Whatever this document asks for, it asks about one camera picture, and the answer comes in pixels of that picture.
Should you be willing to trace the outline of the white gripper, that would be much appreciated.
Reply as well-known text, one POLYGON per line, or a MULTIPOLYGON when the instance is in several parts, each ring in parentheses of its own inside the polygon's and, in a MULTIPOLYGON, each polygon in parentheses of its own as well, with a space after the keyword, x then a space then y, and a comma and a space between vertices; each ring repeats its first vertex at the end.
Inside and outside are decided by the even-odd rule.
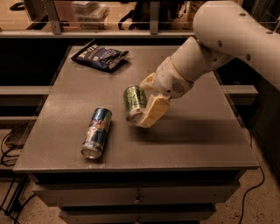
POLYGON ((144 91, 155 88, 160 93, 150 95, 139 122, 141 127, 150 128, 168 111, 170 98, 182 97, 193 87, 193 83, 183 78, 173 65, 172 58, 167 57, 155 73, 151 73, 141 81, 139 87, 144 91))

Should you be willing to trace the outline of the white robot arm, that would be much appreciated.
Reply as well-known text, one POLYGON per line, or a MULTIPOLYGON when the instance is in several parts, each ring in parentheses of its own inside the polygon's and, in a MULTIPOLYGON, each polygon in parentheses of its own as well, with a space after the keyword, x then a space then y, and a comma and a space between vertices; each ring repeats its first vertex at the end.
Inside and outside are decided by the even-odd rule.
POLYGON ((151 127, 170 100, 188 92, 203 74, 237 58, 280 89, 280 34, 256 22, 233 1, 208 1, 196 12, 194 35, 140 83, 153 93, 138 125, 151 127))

